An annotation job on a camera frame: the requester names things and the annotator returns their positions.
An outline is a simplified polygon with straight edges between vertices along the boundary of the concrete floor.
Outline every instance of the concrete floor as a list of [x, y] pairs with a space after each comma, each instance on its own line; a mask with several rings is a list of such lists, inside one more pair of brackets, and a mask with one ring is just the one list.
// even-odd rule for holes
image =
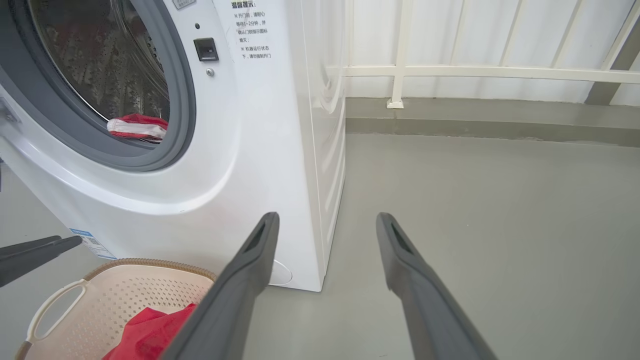
[[[348, 135], [347, 162], [323, 292], [268, 287], [245, 359], [413, 358], [384, 280], [380, 211], [398, 219], [498, 358], [637, 358], [640, 149]], [[8, 234], [66, 231], [11, 181], [0, 192], [2, 245]], [[0, 358], [48, 294], [97, 266], [74, 251], [0, 289]]]

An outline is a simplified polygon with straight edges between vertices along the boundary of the perforated basket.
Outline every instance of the perforated basket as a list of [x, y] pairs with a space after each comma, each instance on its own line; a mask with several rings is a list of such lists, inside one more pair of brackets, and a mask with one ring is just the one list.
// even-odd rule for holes
[[[102, 265], [65, 286], [40, 306], [16, 359], [100, 359], [120, 342], [124, 325], [145, 307], [174, 313], [199, 304], [216, 280], [202, 268], [149, 259]], [[36, 329], [56, 300], [72, 289], [81, 294], [41, 337]]]

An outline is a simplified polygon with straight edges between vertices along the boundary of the baseboard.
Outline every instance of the baseboard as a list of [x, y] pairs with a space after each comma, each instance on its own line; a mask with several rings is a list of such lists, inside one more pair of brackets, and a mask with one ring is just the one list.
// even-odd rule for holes
[[640, 147], [640, 108], [560, 102], [349, 98], [348, 133], [469, 136]]

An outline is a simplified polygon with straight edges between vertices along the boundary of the white washing machine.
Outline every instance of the white washing machine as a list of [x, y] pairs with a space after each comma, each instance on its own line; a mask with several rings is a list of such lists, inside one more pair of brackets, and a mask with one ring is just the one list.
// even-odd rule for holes
[[[271, 283], [320, 291], [344, 23], [343, 0], [1, 0], [0, 158], [105, 258], [219, 273], [277, 211]], [[132, 113], [162, 142], [106, 131]]]

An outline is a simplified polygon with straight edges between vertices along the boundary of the white railing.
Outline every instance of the white railing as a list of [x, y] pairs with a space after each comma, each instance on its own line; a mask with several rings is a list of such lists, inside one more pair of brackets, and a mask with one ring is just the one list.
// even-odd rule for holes
[[497, 66], [491, 65], [455, 65], [457, 53], [459, 51], [460, 37], [465, 26], [467, 16], [467, 0], [463, 0], [460, 10], [460, 18], [456, 28], [456, 36], [453, 43], [451, 60], [448, 65], [410, 65], [406, 64], [407, 48], [409, 46], [409, 36], [412, 21], [413, 0], [402, 0], [402, 10], [400, 15], [400, 26], [397, 33], [397, 52], [395, 65], [353, 65], [353, 0], [347, 0], [348, 7], [348, 67], [347, 76], [392, 76], [394, 86], [391, 99], [387, 102], [388, 108], [403, 108], [402, 91], [405, 76], [465, 76], [479, 78], [522, 78], [522, 79], [555, 79], [555, 80], [578, 80], [578, 81], [598, 81], [604, 83], [628, 83], [640, 84], [640, 72], [611, 70], [613, 63], [620, 53], [631, 29], [640, 15], [640, 1], [636, 1], [622, 25], [609, 53], [607, 54], [601, 69], [563, 69], [559, 67], [566, 55], [568, 46], [574, 36], [576, 19], [581, 15], [583, 0], [577, 0], [573, 12], [566, 24], [560, 44], [556, 49], [550, 67], [508, 67], [505, 60], [508, 58], [513, 48], [513, 34], [517, 31], [522, 18], [523, 4], [527, 0], [518, 0], [515, 15], [511, 22], [509, 35]]

